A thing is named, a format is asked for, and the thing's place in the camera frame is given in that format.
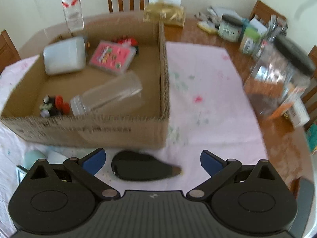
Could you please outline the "black-lid glass jar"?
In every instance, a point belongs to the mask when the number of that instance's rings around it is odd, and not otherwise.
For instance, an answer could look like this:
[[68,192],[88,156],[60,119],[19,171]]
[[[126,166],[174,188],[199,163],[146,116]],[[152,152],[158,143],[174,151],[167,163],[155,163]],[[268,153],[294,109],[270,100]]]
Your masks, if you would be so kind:
[[223,14],[218,28],[218,36],[230,42],[238,42],[243,26],[242,20]]

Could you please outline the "wooden chair far left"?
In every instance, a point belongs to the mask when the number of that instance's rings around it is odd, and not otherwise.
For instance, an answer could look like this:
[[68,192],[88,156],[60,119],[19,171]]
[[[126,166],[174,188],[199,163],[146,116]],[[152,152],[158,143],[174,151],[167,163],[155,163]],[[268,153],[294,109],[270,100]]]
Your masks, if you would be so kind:
[[17,61],[20,61],[20,55],[15,48],[10,36],[6,30],[1,31],[0,36],[0,74],[3,70]]

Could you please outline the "pink bear card pack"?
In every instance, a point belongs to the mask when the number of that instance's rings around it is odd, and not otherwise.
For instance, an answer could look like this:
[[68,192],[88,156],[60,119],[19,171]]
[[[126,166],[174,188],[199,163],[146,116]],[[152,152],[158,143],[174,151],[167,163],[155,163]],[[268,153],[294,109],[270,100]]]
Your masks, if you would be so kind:
[[137,50],[115,42],[100,41],[89,61],[89,66],[115,75],[126,73]]

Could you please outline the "black digital timer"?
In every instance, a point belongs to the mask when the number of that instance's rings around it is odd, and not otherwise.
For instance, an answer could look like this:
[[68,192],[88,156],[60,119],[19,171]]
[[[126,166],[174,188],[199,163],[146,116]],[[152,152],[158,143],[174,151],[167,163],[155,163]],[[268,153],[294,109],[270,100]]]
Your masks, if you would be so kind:
[[17,177],[17,183],[18,185],[22,182],[26,174],[28,173],[28,169],[24,168],[21,165],[16,166],[16,177]]

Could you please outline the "clear plastic jar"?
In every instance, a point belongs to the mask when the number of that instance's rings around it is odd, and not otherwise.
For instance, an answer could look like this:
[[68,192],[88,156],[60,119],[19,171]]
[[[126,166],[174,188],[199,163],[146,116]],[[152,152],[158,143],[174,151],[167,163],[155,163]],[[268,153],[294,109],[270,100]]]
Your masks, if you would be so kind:
[[141,108],[141,80],[130,71],[70,100],[73,115],[127,115]]

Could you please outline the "pink floral tablecloth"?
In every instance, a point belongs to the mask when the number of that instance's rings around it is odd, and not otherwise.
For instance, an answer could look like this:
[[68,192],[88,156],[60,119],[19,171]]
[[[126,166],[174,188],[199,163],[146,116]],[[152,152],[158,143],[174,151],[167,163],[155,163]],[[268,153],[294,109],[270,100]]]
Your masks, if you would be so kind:
[[[256,164],[268,158],[262,133],[241,77],[229,59],[229,49],[167,42],[170,82],[170,117],[163,149],[141,149],[162,161],[180,165],[180,175],[155,182],[125,182],[114,176],[111,160],[119,148],[105,148],[106,164],[96,177],[125,190],[182,190],[186,194],[209,175],[201,167],[200,154],[208,150],[220,158],[236,158]],[[1,112],[18,82],[39,55],[22,59],[1,74]],[[16,165],[22,165],[28,151],[49,151],[79,158],[92,148],[46,146],[26,142],[1,123],[1,237],[16,232],[8,213],[9,200],[18,183]]]

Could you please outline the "red wooden toy train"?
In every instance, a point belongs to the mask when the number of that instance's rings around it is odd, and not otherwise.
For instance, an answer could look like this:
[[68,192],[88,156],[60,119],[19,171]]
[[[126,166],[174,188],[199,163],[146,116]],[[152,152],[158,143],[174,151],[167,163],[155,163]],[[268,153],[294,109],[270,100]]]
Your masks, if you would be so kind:
[[121,36],[118,38],[114,38],[111,40],[114,43],[117,44],[121,44],[123,46],[131,46],[134,47],[136,49],[136,55],[139,54],[139,43],[138,41],[133,38],[133,37],[129,37],[129,36]]

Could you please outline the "clear pen holder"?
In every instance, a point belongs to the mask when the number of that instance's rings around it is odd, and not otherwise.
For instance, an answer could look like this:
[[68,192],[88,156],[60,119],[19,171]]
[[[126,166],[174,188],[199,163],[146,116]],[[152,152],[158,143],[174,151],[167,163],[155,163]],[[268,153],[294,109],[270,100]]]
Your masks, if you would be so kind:
[[271,15],[270,20],[268,21],[268,31],[261,38],[256,56],[260,56],[264,47],[268,43],[273,43],[277,35],[281,34],[285,36],[287,29],[288,23],[286,19],[278,17],[275,14]]

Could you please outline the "light blue round case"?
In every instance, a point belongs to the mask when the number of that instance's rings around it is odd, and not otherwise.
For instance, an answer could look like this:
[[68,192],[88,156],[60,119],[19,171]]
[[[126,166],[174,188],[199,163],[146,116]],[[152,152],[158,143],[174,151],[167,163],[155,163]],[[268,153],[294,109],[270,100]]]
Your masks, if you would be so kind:
[[29,170],[32,165],[39,159],[46,159],[45,154],[39,150],[28,151],[24,155],[23,167]]

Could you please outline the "black teardrop-shaped object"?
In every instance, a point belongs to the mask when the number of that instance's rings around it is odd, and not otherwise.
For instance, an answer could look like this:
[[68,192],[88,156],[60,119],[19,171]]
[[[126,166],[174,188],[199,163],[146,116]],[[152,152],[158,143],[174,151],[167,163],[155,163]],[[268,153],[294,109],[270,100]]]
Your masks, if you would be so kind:
[[150,182],[172,178],[182,172],[181,167],[167,164],[149,154],[120,151],[111,161],[116,177],[131,182]]

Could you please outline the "large clear snack jar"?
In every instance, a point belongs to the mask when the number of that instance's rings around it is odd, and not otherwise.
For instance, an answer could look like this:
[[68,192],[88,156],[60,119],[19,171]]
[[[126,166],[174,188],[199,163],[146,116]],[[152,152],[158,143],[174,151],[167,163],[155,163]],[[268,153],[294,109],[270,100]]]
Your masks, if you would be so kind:
[[277,118],[309,87],[315,69],[305,51],[291,39],[278,35],[264,46],[244,91],[256,114]]

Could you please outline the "clear water bottle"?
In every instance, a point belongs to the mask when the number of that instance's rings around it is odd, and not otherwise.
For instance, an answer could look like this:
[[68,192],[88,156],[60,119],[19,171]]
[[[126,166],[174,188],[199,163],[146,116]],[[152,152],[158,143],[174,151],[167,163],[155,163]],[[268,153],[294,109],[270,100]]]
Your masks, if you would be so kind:
[[64,18],[70,32],[84,29],[81,0],[61,0]]

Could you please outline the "open cardboard box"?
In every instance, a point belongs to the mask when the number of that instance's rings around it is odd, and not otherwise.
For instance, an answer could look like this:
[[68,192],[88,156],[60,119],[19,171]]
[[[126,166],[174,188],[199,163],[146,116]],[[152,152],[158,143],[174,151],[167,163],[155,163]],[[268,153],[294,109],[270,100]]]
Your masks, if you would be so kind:
[[[74,36],[90,44],[86,66],[51,76],[44,48]],[[139,12],[93,18],[81,31],[41,30],[21,49],[36,60],[10,92],[1,122],[26,141],[66,147],[159,149],[170,115],[164,25]]]

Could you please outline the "white medical wipes container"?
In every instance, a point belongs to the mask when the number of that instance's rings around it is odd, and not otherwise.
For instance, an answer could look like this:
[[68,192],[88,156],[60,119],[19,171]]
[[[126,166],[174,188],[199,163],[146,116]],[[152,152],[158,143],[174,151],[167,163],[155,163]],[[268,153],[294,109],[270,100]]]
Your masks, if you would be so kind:
[[81,71],[86,66],[85,40],[77,36],[48,45],[43,57],[47,75]]

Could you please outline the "black wooden toy train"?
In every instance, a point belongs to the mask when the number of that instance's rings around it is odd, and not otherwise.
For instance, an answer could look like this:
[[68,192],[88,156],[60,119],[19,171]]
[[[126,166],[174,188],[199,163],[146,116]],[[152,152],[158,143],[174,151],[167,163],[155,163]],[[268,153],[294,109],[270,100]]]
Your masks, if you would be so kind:
[[57,115],[68,115],[70,114],[70,105],[65,102],[63,97],[58,96],[45,96],[43,103],[39,106],[40,115],[42,117],[53,117]]

